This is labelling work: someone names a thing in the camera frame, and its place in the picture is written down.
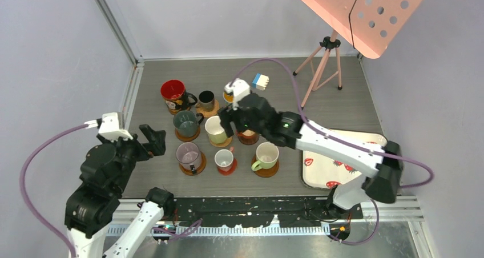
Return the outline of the small white cup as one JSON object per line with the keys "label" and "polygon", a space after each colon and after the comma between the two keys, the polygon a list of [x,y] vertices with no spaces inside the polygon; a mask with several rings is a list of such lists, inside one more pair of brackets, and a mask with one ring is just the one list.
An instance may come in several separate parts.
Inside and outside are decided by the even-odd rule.
{"label": "small white cup", "polygon": [[232,153],[231,150],[228,150],[228,149],[222,149],[222,150],[219,150],[215,156],[214,156],[214,161],[215,161],[215,164],[216,166],[220,166],[220,167],[230,167],[232,162],[233,162],[233,159],[234,159],[234,155]]}

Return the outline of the grey purple mug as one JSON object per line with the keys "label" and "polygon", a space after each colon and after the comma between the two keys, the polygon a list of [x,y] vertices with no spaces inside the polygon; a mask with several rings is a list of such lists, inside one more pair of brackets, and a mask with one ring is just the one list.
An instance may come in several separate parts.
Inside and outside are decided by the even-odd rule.
{"label": "grey purple mug", "polygon": [[192,142],[182,143],[176,150],[176,159],[184,172],[198,174],[202,158],[199,147]]}

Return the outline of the dark green mug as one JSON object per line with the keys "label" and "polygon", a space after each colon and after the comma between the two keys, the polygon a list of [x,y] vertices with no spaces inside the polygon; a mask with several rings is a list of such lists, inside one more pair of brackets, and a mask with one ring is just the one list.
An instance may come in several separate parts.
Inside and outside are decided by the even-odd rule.
{"label": "dark green mug", "polygon": [[174,116],[173,125],[181,135],[190,137],[196,133],[203,120],[204,116],[202,114],[184,110]]}

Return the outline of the white tray black rim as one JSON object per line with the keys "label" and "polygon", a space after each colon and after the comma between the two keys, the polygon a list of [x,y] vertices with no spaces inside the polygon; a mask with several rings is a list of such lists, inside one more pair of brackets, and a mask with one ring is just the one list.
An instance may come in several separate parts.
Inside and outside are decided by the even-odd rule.
{"label": "white tray black rim", "polygon": [[[335,130],[340,135],[371,144],[386,146],[387,138],[371,132]],[[331,189],[361,175],[353,167],[320,154],[303,151],[301,179],[312,188]]]}

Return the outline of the woven rattan coaster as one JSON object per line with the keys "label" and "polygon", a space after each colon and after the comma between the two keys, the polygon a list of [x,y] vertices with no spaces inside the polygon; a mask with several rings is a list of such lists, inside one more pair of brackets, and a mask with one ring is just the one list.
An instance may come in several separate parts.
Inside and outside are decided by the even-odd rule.
{"label": "woven rattan coaster", "polygon": [[205,118],[210,118],[212,116],[217,115],[217,111],[220,109],[219,101],[217,99],[214,100],[214,108],[212,111],[207,111],[205,110],[202,106],[201,103],[198,103],[196,105],[196,112],[199,114],[202,114]]}
{"label": "woven rattan coaster", "polygon": [[233,139],[232,136],[231,137],[227,137],[226,134],[225,134],[225,132],[222,132],[222,133],[216,134],[216,135],[209,134],[208,137],[209,137],[210,143],[213,146],[220,147],[220,148],[227,147],[231,143],[231,141]]}

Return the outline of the aluminium frame post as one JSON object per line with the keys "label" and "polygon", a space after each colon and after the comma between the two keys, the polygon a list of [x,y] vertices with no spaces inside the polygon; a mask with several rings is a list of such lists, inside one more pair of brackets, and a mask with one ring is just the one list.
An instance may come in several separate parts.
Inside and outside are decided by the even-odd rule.
{"label": "aluminium frame post", "polygon": [[94,0],[98,5],[102,15],[106,19],[115,38],[121,45],[130,62],[137,66],[144,61],[142,54],[139,52],[134,38],[122,16],[121,10],[116,0]]}

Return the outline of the red apple paper coaster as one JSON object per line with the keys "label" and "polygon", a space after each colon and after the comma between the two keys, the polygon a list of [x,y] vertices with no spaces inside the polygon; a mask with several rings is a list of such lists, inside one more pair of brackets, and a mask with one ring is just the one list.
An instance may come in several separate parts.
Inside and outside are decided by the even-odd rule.
{"label": "red apple paper coaster", "polygon": [[226,166],[226,167],[218,166],[217,167],[218,172],[222,175],[225,175],[225,176],[232,174],[236,169],[237,169],[237,159],[235,159],[235,158],[233,159],[233,162],[232,162],[230,167],[228,167],[228,166]]}

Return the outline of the pink music stand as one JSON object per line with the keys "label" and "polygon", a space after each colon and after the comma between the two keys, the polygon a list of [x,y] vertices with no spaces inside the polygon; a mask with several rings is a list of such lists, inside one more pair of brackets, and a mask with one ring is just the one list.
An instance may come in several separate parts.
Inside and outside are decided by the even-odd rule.
{"label": "pink music stand", "polygon": [[377,59],[423,0],[301,1],[333,29],[332,34],[325,37],[293,72],[297,75],[321,49],[325,50],[320,64],[313,70],[313,78],[301,103],[304,106],[310,93],[326,84],[321,81],[321,76],[331,51],[340,57],[340,38],[348,41],[364,57]]}

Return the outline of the cream green mug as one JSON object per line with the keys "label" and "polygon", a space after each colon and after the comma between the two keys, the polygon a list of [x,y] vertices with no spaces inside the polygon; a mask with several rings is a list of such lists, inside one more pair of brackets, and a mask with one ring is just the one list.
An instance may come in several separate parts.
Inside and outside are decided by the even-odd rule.
{"label": "cream green mug", "polygon": [[252,171],[268,170],[272,168],[278,158],[279,149],[270,142],[260,144],[256,149],[256,161],[251,165]]}

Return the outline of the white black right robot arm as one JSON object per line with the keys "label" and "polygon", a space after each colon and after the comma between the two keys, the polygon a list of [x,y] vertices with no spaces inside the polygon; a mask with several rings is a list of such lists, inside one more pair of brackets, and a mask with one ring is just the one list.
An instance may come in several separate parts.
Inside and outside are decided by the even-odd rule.
{"label": "white black right robot arm", "polygon": [[403,164],[401,147],[388,141],[385,146],[346,138],[334,130],[290,111],[276,111],[268,101],[251,93],[237,107],[229,105],[217,112],[227,136],[251,130],[279,147],[314,152],[360,172],[360,177],[335,186],[326,202],[326,212],[341,218],[354,205],[373,199],[396,202]]}

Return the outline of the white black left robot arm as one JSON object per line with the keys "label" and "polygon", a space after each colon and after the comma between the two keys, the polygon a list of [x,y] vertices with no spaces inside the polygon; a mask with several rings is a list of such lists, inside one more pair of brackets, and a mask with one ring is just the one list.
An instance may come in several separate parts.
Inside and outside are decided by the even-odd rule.
{"label": "white black left robot arm", "polygon": [[73,247],[70,257],[133,257],[154,225],[173,217],[174,195],[154,187],[124,234],[109,250],[103,249],[114,212],[137,162],[163,156],[166,152],[164,130],[155,131],[147,124],[140,125],[139,129],[146,143],[140,143],[137,134],[129,139],[118,137],[115,140],[98,135],[100,144],[86,153],[80,166],[82,184],[66,203],[64,223]]}

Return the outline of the blue white toy block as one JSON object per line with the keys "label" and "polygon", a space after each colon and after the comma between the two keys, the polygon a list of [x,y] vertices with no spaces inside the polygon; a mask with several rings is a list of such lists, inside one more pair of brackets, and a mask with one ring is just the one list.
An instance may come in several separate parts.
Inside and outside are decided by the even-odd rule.
{"label": "blue white toy block", "polygon": [[261,73],[257,73],[252,81],[252,87],[257,90],[264,91],[269,83],[269,77]]}

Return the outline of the pale yellow green mug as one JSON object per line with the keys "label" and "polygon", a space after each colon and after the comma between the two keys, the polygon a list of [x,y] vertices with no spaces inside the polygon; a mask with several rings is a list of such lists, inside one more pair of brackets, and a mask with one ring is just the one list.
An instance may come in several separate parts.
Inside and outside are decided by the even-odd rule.
{"label": "pale yellow green mug", "polygon": [[220,122],[220,117],[215,115],[207,119],[204,127],[211,144],[221,147],[228,140],[228,137]]}

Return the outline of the blue butterfly plate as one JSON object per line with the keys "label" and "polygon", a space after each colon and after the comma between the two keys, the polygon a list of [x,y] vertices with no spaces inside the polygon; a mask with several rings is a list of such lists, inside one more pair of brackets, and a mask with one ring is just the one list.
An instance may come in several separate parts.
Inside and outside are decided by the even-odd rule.
{"label": "blue butterfly plate", "polygon": [[226,104],[232,104],[233,103],[233,93],[231,92],[223,92],[223,99],[226,102]]}

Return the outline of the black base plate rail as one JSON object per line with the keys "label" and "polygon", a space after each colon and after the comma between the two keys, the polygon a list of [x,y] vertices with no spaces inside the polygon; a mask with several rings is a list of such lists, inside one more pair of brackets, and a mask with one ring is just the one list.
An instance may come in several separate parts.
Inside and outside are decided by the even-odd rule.
{"label": "black base plate rail", "polygon": [[368,223],[375,236],[384,223],[424,220],[416,198],[400,196],[393,204],[364,201],[348,212],[331,216],[323,196],[177,197],[167,212],[140,199],[123,199],[105,228],[107,236],[159,239],[216,236],[325,236],[346,245],[355,224]]}

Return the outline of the small orange cup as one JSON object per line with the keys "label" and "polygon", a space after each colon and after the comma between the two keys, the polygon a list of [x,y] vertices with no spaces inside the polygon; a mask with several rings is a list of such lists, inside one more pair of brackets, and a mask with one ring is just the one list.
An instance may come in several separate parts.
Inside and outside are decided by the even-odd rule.
{"label": "small orange cup", "polygon": [[251,130],[245,130],[244,132],[238,132],[237,136],[243,140],[254,140],[258,138],[257,133]]}

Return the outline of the black floral mug red inside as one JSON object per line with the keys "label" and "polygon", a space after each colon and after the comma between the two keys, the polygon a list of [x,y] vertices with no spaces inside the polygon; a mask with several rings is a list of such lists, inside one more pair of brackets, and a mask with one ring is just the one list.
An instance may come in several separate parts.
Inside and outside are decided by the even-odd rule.
{"label": "black floral mug red inside", "polygon": [[195,106],[198,103],[197,97],[187,92],[184,83],[177,79],[171,79],[162,84],[160,94],[168,105]]}

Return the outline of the black small cup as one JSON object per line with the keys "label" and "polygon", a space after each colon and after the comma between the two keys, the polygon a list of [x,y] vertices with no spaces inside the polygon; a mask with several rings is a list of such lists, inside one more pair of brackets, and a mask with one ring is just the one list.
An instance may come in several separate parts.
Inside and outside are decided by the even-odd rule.
{"label": "black small cup", "polygon": [[208,112],[215,108],[215,95],[210,90],[202,91],[198,96],[198,100],[197,108]]}

